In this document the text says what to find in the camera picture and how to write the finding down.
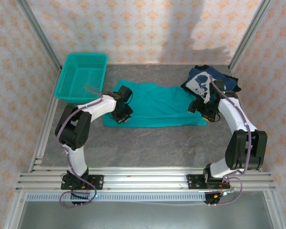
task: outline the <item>green cloth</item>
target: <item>green cloth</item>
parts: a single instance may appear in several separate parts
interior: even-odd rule
[[[124,85],[133,92],[129,106],[133,113],[126,123],[117,124],[103,116],[104,126],[109,127],[165,127],[178,125],[206,125],[199,112],[190,113],[188,106],[196,97],[181,87],[161,87],[154,83],[132,83],[120,80],[112,90],[117,92]]]

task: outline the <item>wall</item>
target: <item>wall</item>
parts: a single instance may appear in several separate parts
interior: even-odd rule
[[[0,229],[29,168],[56,73],[16,0],[0,0]]]
[[[286,215],[286,0],[275,0],[233,74],[249,118],[268,134],[265,169],[274,173]]]
[[[262,0],[29,0],[61,64],[229,64]]]

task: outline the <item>gray floor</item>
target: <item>gray floor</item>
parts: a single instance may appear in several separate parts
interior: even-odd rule
[[[156,83],[171,87],[181,85],[192,65],[108,65],[104,92],[109,92],[120,79],[135,83]],[[227,66],[214,66],[229,74]],[[66,106],[59,101],[42,166],[66,166],[65,154],[56,147],[54,129]],[[92,167],[204,167],[225,155],[231,138],[222,117],[207,126],[177,126],[165,128],[110,128],[102,118],[90,127],[85,145],[85,159]]]
[[[235,198],[223,198],[223,202]],[[244,192],[234,203],[93,202],[65,209],[58,202],[27,202],[19,229],[272,229],[263,192]]]

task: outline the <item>plastic basket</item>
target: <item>plastic basket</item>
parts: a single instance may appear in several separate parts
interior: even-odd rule
[[[71,53],[67,56],[54,95],[70,104],[85,104],[98,98],[85,85],[102,91],[108,56],[103,53]]]

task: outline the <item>purple cable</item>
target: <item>purple cable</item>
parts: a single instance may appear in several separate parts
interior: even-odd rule
[[[236,197],[235,199],[229,201],[229,202],[222,203],[222,204],[216,204],[216,205],[213,204],[213,205],[211,205],[211,206],[217,206],[217,205],[231,204],[231,203],[233,203],[234,201],[236,201],[236,200],[240,197],[240,195],[242,194],[242,191],[243,191],[243,182],[241,181],[241,179],[239,179],[238,177],[228,177],[228,176],[233,175],[233,174],[236,174],[237,172],[239,172],[241,175],[246,174],[246,172],[247,172],[247,170],[248,170],[249,160],[250,160],[250,154],[251,154],[251,131],[250,131],[250,127],[249,127],[249,125],[248,125],[248,123],[247,123],[247,120],[246,120],[246,118],[245,118],[243,112],[241,111],[241,109],[240,109],[238,106],[236,106],[235,103],[233,103],[233,101],[232,101],[231,99],[229,99],[229,97],[226,96],[226,95],[216,86],[216,84],[215,84],[214,81],[213,81],[213,77],[212,77],[211,75],[210,75],[210,81],[211,81],[212,85],[214,86],[214,88],[215,88],[230,104],[232,104],[233,107],[238,111],[238,113],[239,113],[239,115],[241,116],[243,122],[245,123],[245,127],[246,127],[247,132],[248,132],[248,151],[247,151],[247,157],[246,157],[246,162],[245,162],[244,171],[241,172],[241,171],[239,171],[239,170],[237,169],[236,171],[233,171],[232,173],[229,173],[229,174],[227,174],[227,175],[225,175],[225,176],[223,177],[223,181],[225,181],[225,180],[226,180],[226,181],[229,181],[230,179],[237,179],[237,180],[239,180],[239,182],[240,182],[240,191],[239,191],[237,197]]]
[[[62,124],[61,128],[59,129],[58,134],[57,134],[57,137],[56,137],[58,144],[60,144],[59,138],[60,138],[60,136],[61,136],[62,131],[64,130],[64,128],[66,127],[67,123],[71,120],[71,118],[72,118],[73,116],[75,116],[79,111],[81,111],[81,110],[83,110],[83,109],[86,109],[86,108],[89,108],[89,107],[92,107],[92,106],[95,106],[95,105],[97,105],[97,104],[100,104],[100,103],[103,101],[103,99],[102,99],[102,93],[101,93],[99,90],[97,90],[96,88],[94,88],[94,87],[92,87],[92,86],[90,86],[90,85],[85,85],[85,86],[84,86],[84,89],[85,89],[86,91],[92,93],[92,94],[95,94],[95,95],[100,96],[101,99],[100,99],[99,101],[93,103],[93,104],[90,104],[90,105],[87,105],[87,106],[83,106],[83,107],[81,107],[81,108],[78,108],[76,111],[74,111],[74,112],[64,121],[64,123]],[[65,152],[66,152],[68,166],[70,167],[72,173],[73,173],[80,181],[86,183],[87,185],[91,186],[91,187],[94,189],[94,196],[93,196],[91,199],[89,199],[87,202],[81,203],[81,207],[83,207],[83,206],[85,206],[85,205],[87,205],[87,204],[90,204],[90,203],[94,200],[94,198],[96,197],[96,194],[97,194],[97,191],[96,191],[95,186],[94,186],[93,184],[91,184],[90,182],[84,180],[83,178],[81,178],[79,175],[76,174],[76,172],[74,171],[74,169],[73,169],[73,167],[72,167],[72,165],[71,165],[71,162],[70,162],[70,155],[69,155],[70,152],[69,152],[69,149],[66,148],[66,147],[64,147],[64,146],[60,146],[60,147],[63,148],[63,149],[65,150]],[[66,192],[62,193],[61,196],[60,196],[60,198],[59,198],[59,203],[60,203],[60,205],[61,205],[62,207],[64,207],[64,208],[76,208],[77,205],[65,205],[65,204],[62,202],[62,200],[61,200],[62,197],[63,197],[65,194],[68,194],[68,193],[71,193],[71,194],[83,194],[83,192],[78,192],[78,191],[66,191]]]

